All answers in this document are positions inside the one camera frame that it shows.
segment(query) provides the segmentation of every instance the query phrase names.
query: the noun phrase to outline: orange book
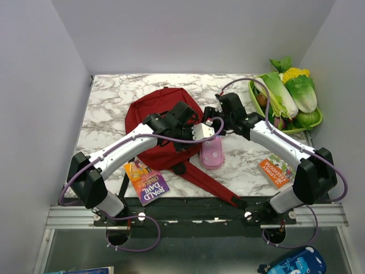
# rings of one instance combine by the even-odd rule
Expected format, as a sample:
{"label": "orange book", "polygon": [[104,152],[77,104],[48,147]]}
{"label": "orange book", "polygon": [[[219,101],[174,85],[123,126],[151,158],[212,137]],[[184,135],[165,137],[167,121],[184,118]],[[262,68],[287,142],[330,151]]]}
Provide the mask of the orange book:
{"label": "orange book", "polygon": [[272,182],[277,188],[281,188],[294,179],[295,172],[280,157],[271,155],[258,164],[258,168],[269,182]]}

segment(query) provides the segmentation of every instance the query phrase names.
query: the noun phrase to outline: green basket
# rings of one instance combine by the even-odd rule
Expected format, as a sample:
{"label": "green basket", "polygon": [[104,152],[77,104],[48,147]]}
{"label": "green basket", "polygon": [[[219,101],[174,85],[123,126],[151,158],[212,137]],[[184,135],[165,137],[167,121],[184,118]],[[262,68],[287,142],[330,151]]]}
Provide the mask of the green basket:
{"label": "green basket", "polygon": [[[252,81],[249,81],[249,95],[250,95],[251,101],[253,103],[253,106],[254,106],[256,112],[265,117],[265,114],[263,113],[260,105],[258,104],[255,95],[253,94],[253,90],[252,90],[253,86],[254,86],[254,83]],[[315,112],[317,112],[317,114],[319,115],[319,120],[318,120],[318,122],[312,124],[311,127],[315,127],[315,126],[319,125],[323,119],[323,115],[318,107],[315,109]],[[306,130],[306,129],[304,127],[302,127],[302,128],[296,128],[294,130],[282,130],[282,132],[284,132],[286,134],[295,134],[295,133],[302,132],[304,130]]]}

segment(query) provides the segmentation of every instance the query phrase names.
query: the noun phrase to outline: red bag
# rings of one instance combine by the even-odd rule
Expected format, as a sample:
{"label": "red bag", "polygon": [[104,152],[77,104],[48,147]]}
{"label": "red bag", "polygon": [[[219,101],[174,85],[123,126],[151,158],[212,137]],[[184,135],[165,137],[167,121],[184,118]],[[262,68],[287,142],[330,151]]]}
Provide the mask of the red bag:
{"label": "red bag", "polygon": [[[165,87],[130,105],[125,117],[126,133],[134,130],[148,115],[171,110],[178,101],[183,101],[194,109],[198,114],[198,121],[202,119],[202,110],[187,91],[183,88]],[[239,196],[189,162],[189,158],[197,154],[200,148],[201,144],[197,144],[186,151],[176,152],[173,144],[169,143],[164,147],[156,146],[142,152],[138,158],[154,170],[171,170],[214,196],[236,207],[243,207],[244,201],[240,200]]]}

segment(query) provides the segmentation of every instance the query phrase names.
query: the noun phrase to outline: pink pencil case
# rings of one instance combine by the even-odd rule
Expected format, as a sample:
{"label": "pink pencil case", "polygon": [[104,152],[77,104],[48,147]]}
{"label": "pink pencil case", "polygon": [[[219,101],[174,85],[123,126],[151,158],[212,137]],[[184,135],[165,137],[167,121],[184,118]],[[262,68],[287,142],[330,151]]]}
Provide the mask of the pink pencil case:
{"label": "pink pencil case", "polygon": [[202,165],[209,170],[216,170],[224,163],[222,139],[220,136],[201,145],[200,160]]}

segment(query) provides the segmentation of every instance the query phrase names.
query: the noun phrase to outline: white marble surface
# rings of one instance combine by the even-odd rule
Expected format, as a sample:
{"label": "white marble surface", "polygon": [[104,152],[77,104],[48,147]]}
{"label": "white marble surface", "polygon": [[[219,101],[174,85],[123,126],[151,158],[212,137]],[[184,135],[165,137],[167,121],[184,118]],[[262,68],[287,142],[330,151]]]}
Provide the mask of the white marble surface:
{"label": "white marble surface", "polygon": [[[214,95],[231,80],[250,75],[199,75],[199,74],[151,74],[151,75],[97,75],[91,90],[84,122],[80,132],[77,151],[86,155],[117,141],[125,134],[124,118],[129,104],[142,96],[163,88],[183,87],[204,108],[215,106]],[[238,82],[226,92],[237,92],[247,112],[254,111],[248,95],[248,83]],[[307,144],[304,133],[294,135],[296,140]],[[206,170],[198,156],[191,162],[208,175],[240,196],[274,195],[277,190],[268,183],[257,168],[257,164],[270,155],[270,151],[259,144],[245,140],[235,134],[222,138],[225,163],[218,170]],[[170,191],[165,196],[190,197],[212,196],[169,171],[162,171]],[[124,170],[118,169],[107,181],[109,190],[118,193]],[[136,196],[131,184],[126,196]],[[66,197],[75,197],[72,190]]]}

